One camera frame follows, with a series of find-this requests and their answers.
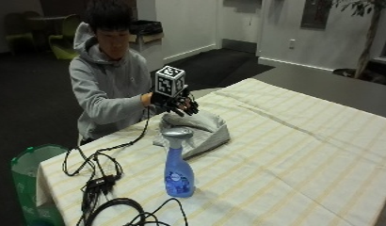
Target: blue liquid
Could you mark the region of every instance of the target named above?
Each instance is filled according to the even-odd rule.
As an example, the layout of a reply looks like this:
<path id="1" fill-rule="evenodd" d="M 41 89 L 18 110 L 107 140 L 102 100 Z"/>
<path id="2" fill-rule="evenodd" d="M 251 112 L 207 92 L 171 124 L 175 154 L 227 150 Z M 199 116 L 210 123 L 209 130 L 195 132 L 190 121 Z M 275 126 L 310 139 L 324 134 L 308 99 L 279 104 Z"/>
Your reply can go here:
<path id="1" fill-rule="evenodd" d="M 169 148 L 163 181 L 166 193 L 171 197 L 186 198 L 194 193 L 194 173 L 189 164 L 182 160 L 182 148 Z"/>

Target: green trash can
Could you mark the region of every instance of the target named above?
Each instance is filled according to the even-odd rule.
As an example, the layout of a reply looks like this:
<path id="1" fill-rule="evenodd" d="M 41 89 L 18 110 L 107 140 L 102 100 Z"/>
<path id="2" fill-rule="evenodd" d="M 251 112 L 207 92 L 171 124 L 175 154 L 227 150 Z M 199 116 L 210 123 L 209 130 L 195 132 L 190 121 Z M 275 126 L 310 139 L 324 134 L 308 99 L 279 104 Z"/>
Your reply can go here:
<path id="1" fill-rule="evenodd" d="M 26 225 L 61 226 L 62 217 L 54 204 L 36 206 L 36 173 L 40 162 L 65 153 L 66 148 L 46 144 L 28 148 L 10 161 L 10 172 Z"/>

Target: tablecloth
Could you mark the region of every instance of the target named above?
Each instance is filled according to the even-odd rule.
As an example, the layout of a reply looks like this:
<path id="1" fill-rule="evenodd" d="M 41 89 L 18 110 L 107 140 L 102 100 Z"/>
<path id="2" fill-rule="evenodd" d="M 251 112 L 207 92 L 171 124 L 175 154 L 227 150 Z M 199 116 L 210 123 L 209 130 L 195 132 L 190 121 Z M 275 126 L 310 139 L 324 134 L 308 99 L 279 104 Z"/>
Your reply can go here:
<path id="1" fill-rule="evenodd" d="M 195 192 L 181 199 L 189 225 L 375 224 L 386 202 L 386 118 L 250 78 L 198 103 L 226 121 L 230 141 L 187 161 L 195 175 Z M 149 121 L 139 142 L 110 152 L 123 175 L 99 203 L 126 197 L 153 211 L 170 198 L 162 182 L 166 153 L 153 146 L 159 119 Z M 130 141 L 143 124 L 86 144 L 83 153 Z M 73 152 L 69 168 L 81 160 Z M 59 155 L 41 163 L 37 203 L 54 201 L 66 224 L 75 225 L 90 172 L 67 177 L 62 161 Z M 135 214 L 113 207 L 94 223 L 122 225 Z M 173 202 L 157 217 L 183 225 Z"/>

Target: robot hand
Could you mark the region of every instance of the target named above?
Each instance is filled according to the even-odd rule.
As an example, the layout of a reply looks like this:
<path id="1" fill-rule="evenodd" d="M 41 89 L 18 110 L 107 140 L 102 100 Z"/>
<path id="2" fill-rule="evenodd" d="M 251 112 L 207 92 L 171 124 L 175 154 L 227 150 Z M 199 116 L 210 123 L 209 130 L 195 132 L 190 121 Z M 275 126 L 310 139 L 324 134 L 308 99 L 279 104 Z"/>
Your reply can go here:
<path id="1" fill-rule="evenodd" d="M 198 113 L 198 104 L 194 101 L 194 97 L 190 98 L 190 91 L 185 88 L 175 97 L 165 96 L 161 93 L 153 92 L 151 104 L 158 108 L 166 110 L 166 112 L 173 111 L 181 117 L 182 112 L 189 116 Z"/>

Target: label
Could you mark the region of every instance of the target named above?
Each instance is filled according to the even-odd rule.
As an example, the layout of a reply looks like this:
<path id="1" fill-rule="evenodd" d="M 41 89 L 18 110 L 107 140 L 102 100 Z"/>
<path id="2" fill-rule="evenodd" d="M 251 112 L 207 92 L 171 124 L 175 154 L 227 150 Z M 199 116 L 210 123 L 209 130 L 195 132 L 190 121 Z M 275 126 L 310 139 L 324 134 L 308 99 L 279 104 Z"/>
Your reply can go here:
<path id="1" fill-rule="evenodd" d="M 175 171 L 167 171 L 165 176 L 165 187 L 170 194 L 181 194 L 190 191 L 187 179 Z"/>

